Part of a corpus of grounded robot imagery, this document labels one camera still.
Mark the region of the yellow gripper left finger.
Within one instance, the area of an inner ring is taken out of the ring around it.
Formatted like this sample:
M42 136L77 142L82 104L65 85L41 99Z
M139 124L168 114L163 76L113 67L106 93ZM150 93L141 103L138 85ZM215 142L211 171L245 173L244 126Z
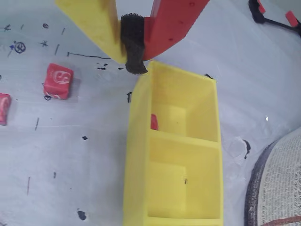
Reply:
M116 1L56 0L55 3L112 60L126 62Z

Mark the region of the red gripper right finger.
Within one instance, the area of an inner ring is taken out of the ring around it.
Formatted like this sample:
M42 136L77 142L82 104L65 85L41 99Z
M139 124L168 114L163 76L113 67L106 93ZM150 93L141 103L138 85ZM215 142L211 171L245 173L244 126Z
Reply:
M148 17L123 15L120 38L127 54L126 70L147 73L144 62L180 42L207 4L206 0L155 0Z

